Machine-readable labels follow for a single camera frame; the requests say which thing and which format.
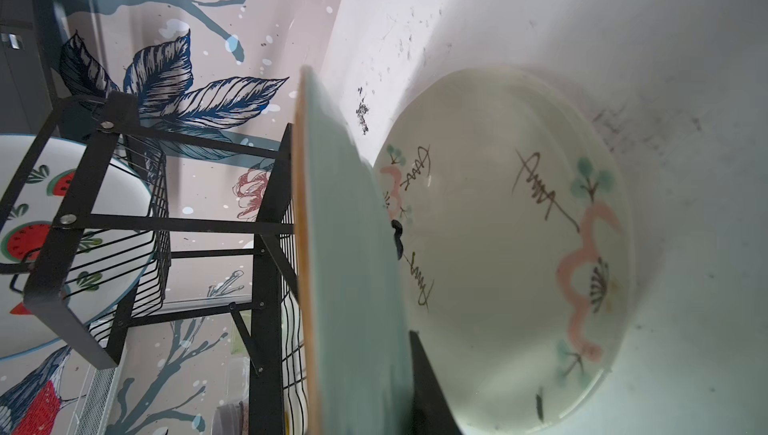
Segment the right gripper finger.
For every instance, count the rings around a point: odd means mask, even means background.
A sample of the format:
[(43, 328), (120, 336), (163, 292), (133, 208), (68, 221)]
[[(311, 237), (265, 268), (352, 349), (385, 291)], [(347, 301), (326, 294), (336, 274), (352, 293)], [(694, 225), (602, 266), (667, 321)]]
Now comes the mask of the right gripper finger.
[(416, 331), (409, 332), (414, 401), (412, 433), (417, 435), (461, 435), (439, 381)]

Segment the pale green plate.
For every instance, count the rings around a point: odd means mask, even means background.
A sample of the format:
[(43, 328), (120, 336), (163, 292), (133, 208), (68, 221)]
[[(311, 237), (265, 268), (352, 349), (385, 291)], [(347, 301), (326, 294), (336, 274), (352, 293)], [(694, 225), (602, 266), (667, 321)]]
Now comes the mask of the pale green plate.
[(393, 232), (371, 166), (307, 66), (292, 145), (309, 430), (407, 434), (414, 385)]

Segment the black two-tier dish rack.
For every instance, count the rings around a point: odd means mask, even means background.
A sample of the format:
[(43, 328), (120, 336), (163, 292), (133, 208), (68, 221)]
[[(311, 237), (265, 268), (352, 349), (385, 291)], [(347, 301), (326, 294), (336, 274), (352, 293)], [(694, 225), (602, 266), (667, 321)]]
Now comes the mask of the black two-tier dish rack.
[[(57, 135), (85, 144), (103, 100), (129, 95), (146, 127), (275, 150), (298, 67), (322, 58), (340, 0), (21, 0), (44, 68), (31, 103), (69, 106)], [(250, 233), (158, 237), (153, 265), (87, 323), (118, 359), (105, 434), (211, 434), (227, 407), (263, 433), (306, 429), (301, 316), (269, 251)], [(1, 364), (5, 434), (67, 434), (79, 381), (62, 341)]]

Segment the white plate blue rim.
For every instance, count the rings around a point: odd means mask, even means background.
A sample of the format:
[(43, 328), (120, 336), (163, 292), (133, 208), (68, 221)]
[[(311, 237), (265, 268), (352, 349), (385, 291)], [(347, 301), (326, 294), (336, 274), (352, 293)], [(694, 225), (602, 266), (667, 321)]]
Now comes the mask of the white plate blue rim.
[(34, 290), (59, 297), (82, 324), (105, 317), (153, 265), (150, 230), (67, 228), (61, 205), (85, 153), (49, 139), (1, 220), (1, 356), (23, 355), (58, 336), (29, 307)]

